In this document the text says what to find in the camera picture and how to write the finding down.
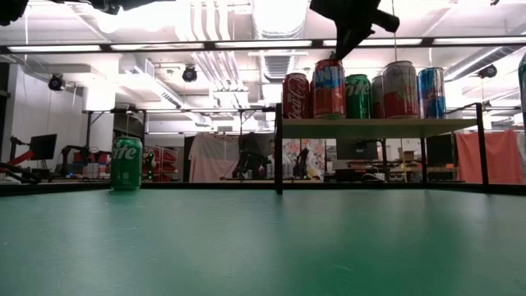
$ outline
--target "ventilation duct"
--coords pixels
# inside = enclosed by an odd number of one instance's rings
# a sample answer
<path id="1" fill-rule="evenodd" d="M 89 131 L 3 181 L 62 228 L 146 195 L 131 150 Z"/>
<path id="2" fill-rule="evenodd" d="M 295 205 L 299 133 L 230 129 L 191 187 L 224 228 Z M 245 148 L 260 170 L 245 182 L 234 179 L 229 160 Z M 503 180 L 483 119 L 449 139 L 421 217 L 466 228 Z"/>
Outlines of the ventilation duct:
<path id="1" fill-rule="evenodd" d="M 522 24 L 516 29 L 512 30 L 508 35 L 526 35 L 526 24 Z M 456 65 L 449 67 L 444 72 L 446 81 L 455 81 L 478 70 L 487 67 L 494 62 L 504 58 L 517 50 L 521 49 L 523 45 L 517 46 L 500 46 L 497 48 L 485 48 L 477 51 L 468 58 L 465 58 Z"/>
<path id="2" fill-rule="evenodd" d="M 257 39 L 300 39 L 302 36 L 308 0 L 251 0 L 251 5 Z M 267 80 L 282 81 L 293 70 L 295 62 L 295 57 L 261 57 L 261 68 Z"/>

